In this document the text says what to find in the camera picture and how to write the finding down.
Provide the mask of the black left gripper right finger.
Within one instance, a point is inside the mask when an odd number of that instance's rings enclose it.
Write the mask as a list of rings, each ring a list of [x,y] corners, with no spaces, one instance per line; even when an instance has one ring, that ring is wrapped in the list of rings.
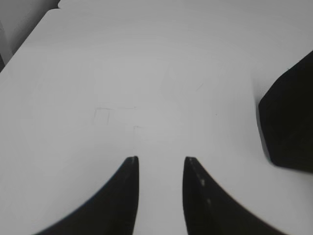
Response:
[[[234,200],[195,157],[184,160],[183,212],[190,235],[280,235]]]

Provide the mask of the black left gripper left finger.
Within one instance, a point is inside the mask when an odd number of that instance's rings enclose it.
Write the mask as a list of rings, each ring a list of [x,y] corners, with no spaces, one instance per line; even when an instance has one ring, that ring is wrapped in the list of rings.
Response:
[[[88,201],[41,235],[131,235],[139,200],[139,159],[127,157]]]

